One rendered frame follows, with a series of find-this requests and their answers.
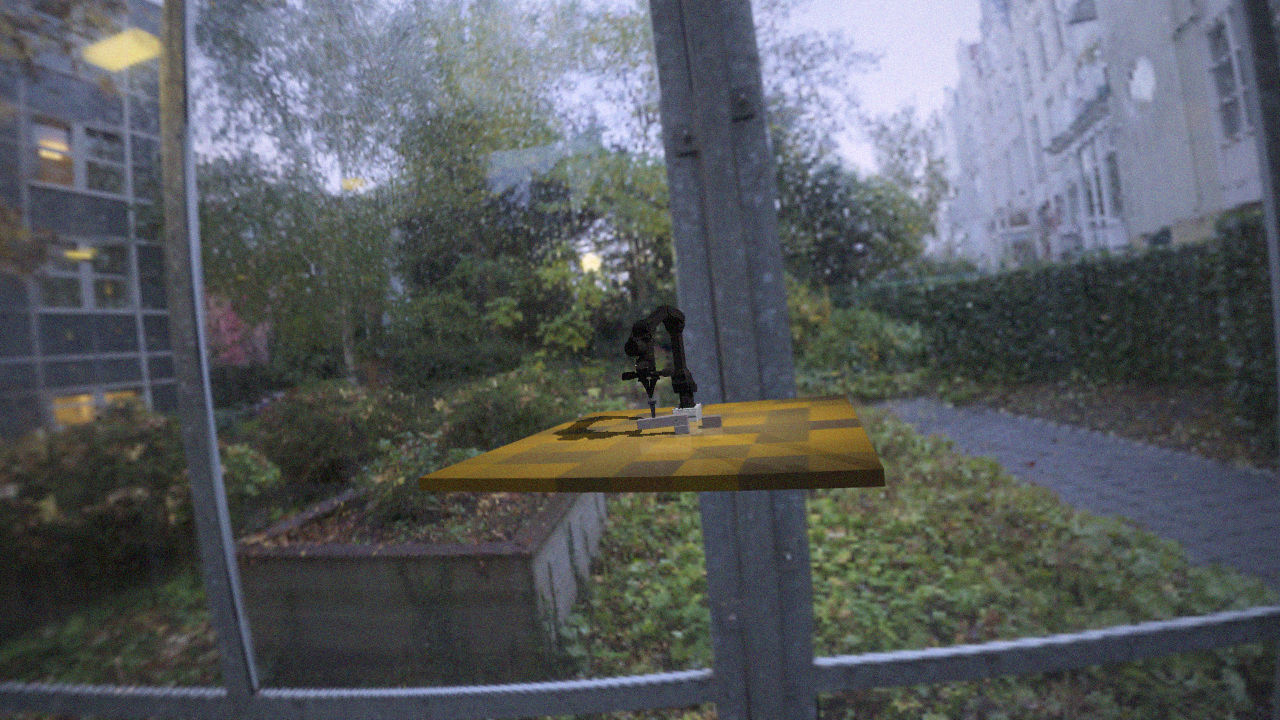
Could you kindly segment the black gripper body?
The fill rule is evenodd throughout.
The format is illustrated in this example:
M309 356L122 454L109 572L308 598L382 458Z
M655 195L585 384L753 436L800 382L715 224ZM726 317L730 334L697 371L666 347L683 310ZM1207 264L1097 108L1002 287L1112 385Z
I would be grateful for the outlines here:
M639 356L640 361L645 361L646 360L645 357L648 357L648 359L650 359L650 361L655 363L655 355ZM673 368L667 368L667 369L662 369L662 372L657 372L655 370L655 372L652 373L652 375L643 375L643 377L637 377L637 373L635 373L635 372L625 372L622 374L622 380L631 380L634 378L637 378L637 380L645 380L646 377L652 377L652 379L658 379L659 375L664 375L664 377L675 375L675 369Z

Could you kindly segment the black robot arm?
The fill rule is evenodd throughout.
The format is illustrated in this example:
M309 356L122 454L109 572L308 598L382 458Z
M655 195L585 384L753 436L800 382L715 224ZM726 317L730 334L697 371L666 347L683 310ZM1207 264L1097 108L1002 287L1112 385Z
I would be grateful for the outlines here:
M646 319L634 323L634 329L628 337L628 342L625 345L625 354L630 357L645 356L654 354L655 340L652 337L657 332L657 325L663 322L666 324L666 331L669 332L672 352L675 359L675 375L671 375L672 387L675 395L678 393L680 404L682 407L695 407L692 393L698 392L698 386L692 380L692 374L686 366L686 359L684 352L684 327L685 315L678 309L671 307L669 305L663 305L657 307L652 315ZM655 363L645 357L645 361L636 359L636 372L637 377L652 375L652 372L657 370Z

